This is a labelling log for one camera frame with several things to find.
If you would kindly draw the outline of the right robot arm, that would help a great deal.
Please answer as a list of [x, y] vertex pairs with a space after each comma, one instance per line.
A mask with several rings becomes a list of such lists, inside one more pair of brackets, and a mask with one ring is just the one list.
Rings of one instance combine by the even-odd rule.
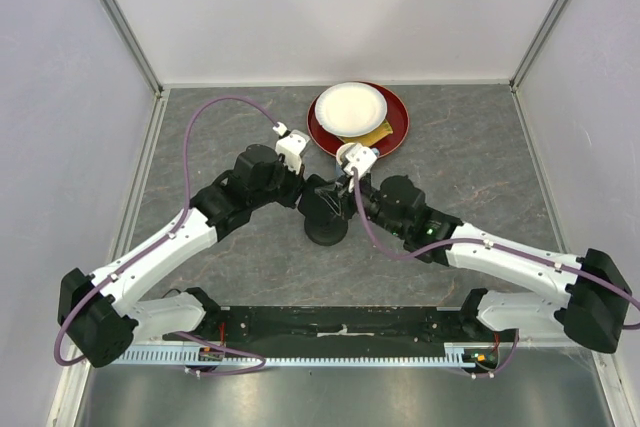
[[465, 338], [538, 326], [612, 354], [631, 329], [627, 313], [639, 302], [609, 254], [594, 248], [582, 255], [553, 252], [491, 235], [429, 207], [406, 176], [389, 177], [379, 187], [356, 169], [347, 177], [363, 227], [388, 257], [476, 271], [525, 289], [523, 295], [479, 294], [457, 318]]

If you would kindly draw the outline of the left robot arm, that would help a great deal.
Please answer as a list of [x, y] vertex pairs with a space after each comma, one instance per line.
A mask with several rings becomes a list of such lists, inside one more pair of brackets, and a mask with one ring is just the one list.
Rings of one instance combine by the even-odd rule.
[[84, 359], [104, 367], [136, 341], [189, 332], [208, 340], [219, 306], [200, 288], [151, 301], [144, 295], [199, 252], [247, 224], [270, 203], [294, 206], [304, 183], [307, 141], [291, 133], [274, 147], [251, 145], [233, 169], [201, 189], [160, 231], [89, 274], [74, 269], [61, 282], [58, 321]]

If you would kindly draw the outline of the black phone stand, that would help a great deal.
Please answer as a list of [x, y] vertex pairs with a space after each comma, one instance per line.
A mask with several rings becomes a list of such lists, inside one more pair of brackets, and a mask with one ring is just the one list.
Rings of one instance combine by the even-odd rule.
[[347, 235], [348, 223], [335, 219], [325, 224], [316, 224], [309, 219], [304, 221], [304, 232], [313, 243], [330, 247], [340, 243]]

